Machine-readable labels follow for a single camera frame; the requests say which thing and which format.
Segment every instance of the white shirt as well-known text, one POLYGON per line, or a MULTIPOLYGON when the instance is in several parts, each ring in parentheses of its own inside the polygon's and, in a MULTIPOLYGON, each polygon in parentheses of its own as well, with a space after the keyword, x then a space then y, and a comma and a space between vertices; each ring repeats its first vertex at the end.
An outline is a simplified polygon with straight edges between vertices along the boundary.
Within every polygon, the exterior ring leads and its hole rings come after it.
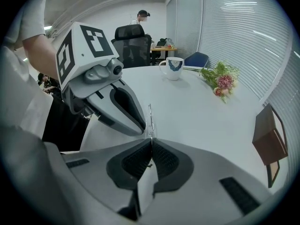
POLYGON ((132 24, 140 24, 140 22, 137 19, 134 19, 131 21, 130 25, 132 25, 132 24))
POLYGON ((28 0, 14 19, 0 50, 0 124, 19 126, 42 138, 53 101, 29 74, 28 65, 14 53, 15 44, 45 34, 46 0, 28 0))

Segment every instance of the table leg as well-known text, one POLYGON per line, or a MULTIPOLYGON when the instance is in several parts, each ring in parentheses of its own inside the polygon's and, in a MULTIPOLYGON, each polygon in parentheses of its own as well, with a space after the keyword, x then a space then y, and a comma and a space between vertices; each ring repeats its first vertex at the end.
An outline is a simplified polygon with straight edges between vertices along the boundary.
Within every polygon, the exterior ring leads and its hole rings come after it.
POLYGON ((156 63, 156 51, 152 51, 152 66, 156 63))

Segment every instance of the window blinds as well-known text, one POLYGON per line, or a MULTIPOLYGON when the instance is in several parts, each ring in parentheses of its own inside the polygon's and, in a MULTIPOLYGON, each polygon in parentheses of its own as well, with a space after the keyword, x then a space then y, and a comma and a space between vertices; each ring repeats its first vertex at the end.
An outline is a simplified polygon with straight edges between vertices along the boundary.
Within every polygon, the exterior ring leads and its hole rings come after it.
POLYGON ((290 184, 300 164, 300 41, 294 32, 292 51, 285 71, 268 97, 267 102, 281 118, 286 132, 288 147, 288 176, 290 184))
POLYGON ((290 24, 275 0, 204 0, 199 51, 240 68, 240 82, 262 98, 285 61, 290 24))
POLYGON ((177 56, 185 59, 199 44, 203 0, 177 0, 177 56))
POLYGON ((170 44, 176 42, 176 0, 171 0, 167 5, 167 38, 170 44))

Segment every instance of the blue chair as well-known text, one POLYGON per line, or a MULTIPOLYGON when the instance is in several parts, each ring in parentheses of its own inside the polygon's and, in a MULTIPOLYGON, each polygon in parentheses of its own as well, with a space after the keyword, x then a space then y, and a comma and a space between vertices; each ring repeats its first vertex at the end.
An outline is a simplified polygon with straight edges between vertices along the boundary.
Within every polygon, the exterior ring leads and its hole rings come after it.
POLYGON ((208 56, 201 52, 195 52, 184 60, 185 66, 192 67, 206 67, 208 62, 208 56))

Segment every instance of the white table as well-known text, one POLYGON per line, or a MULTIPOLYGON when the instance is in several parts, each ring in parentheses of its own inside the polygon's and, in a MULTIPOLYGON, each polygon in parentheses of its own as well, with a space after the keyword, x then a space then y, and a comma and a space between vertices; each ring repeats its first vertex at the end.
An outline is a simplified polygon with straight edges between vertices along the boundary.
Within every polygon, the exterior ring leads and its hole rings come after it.
MULTIPOLYGON (((268 187, 267 171, 252 144, 255 117, 262 110, 258 97, 239 83, 227 104, 213 94, 195 72, 183 70, 177 81, 169 81, 158 66, 123 70, 122 79, 135 92, 147 116, 151 103, 155 137, 215 152, 233 162, 268 187)), ((112 130, 92 116, 81 150, 97 150, 120 145, 145 135, 129 137, 112 130)), ((287 160, 270 189, 285 182, 287 160)))

